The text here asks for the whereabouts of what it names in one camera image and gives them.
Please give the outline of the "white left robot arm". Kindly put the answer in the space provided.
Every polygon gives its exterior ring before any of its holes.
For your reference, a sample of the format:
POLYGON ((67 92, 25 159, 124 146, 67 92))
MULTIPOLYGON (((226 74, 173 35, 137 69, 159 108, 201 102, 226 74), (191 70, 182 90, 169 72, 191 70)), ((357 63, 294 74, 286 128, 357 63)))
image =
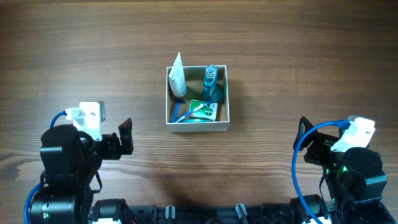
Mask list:
POLYGON ((25 223, 134 223, 134 213, 124 199, 94 202, 100 189, 104 160, 132 154, 132 121, 125 120, 119 133, 104 134, 100 140, 72 124, 52 124, 41 137, 40 157, 44 171, 24 205, 25 223))

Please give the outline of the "green white soap box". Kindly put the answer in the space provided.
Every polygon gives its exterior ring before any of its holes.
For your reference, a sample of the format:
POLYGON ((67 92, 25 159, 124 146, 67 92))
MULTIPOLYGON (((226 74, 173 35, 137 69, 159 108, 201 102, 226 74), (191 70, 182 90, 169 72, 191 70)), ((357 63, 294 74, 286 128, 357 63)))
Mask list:
MULTIPOLYGON (((190 102, 189 110, 193 110, 200 104, 204 103, 204 101, 192 100, 190 102)), ((189 117, 195 119, 207 119, 210 121, 215 121, 218 111, 218 103, 211 103, 208 106, 204 106, 198 111, 192 112, 189 117)))

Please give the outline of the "blue Listerine mouthwash bottle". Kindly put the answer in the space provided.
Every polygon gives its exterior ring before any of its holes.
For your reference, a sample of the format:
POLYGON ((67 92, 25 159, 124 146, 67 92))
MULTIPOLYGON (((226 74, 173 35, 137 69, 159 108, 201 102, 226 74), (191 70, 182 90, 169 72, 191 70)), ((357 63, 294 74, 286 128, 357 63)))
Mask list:
POLYGON ((223 94, 217 87, 218 70, 213 64, 205 68, 205 76, 203 80, 203 100, 204 101, 221 101, 223 94))

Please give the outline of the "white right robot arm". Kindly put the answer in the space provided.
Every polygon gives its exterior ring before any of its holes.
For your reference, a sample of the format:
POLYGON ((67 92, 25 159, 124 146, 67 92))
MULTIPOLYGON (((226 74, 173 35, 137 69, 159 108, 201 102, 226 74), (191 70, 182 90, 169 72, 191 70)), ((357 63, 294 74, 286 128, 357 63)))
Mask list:
POLYGON ((291 201, 298 223, 395 223, 381 202, 387 185, 380 153, 369 148, 375 122, 350 115, 317 125, 301 117, 293 145, 292 182, 297 198, 291 201), (322 168, 321 183, 331 197, 304 195, 297 178, 297 158, 322 168))

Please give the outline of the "blue white toothbrush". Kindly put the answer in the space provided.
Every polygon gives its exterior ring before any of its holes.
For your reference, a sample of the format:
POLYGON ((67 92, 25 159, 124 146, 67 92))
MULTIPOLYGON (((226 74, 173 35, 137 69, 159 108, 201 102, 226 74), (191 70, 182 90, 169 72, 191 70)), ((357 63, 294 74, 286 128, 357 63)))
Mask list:
POLYGON ((179 122, 180 122, 181 120, 183 120, 183 119, 192 119, 191 117, 189 117, 189 115, 190 115, 192 112, 198 111, 198 110, 201 109, 202 107, 208 106, 208 105, 211 104, 211 103, 217 103, 217 102, 214 101, 214 100, 209 101, 209 102, 205 102, 205 101, 204 101, 204 103, 200 104, 199 106, 197 106, 197 107, 194 108, 193 110, 190 111, 190 110, 188 109, 188 111, 185 112, 185 113, 183 113, 182 115, 177 115, 177 119, 176 119, 176 121, 175 121, 174 123, 179 123, 179 122))

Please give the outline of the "teal toothpaste tube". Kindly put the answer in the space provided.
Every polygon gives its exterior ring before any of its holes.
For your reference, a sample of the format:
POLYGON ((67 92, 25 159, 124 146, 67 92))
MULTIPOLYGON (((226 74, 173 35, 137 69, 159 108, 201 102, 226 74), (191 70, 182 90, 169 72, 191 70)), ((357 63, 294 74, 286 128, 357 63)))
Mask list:
POLYGON ((212 123, 212 120, 209 119, 196 119, 196 118, 192 118, 192 119, 183 119, 181 120, 179 123, 212 123))

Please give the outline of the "blue disposable razor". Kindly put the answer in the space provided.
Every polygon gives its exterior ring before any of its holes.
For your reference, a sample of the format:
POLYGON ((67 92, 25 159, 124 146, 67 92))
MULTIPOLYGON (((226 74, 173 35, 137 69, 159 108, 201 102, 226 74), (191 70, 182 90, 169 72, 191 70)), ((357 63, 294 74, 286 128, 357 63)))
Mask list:
POLYGON ((186 101, 183 99, 180 99, 180 98, 174 98, 174 103, 175 103, 175 106, 174 106, 174 110, 172 113, 172 117, 170 119, 171 123, 174 123, 177 119, 180 104, 185 104, 186 101))

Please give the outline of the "white Pantene shampoo tube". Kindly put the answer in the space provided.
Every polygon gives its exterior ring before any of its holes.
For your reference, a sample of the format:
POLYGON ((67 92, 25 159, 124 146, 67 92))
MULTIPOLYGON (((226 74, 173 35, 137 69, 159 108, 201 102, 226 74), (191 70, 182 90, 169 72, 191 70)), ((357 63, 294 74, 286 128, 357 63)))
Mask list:
POLYGON ((174 96, 183 97, 186 94, 187 85, 180 52, 177 54, 169 73, 169 84, 174 96))

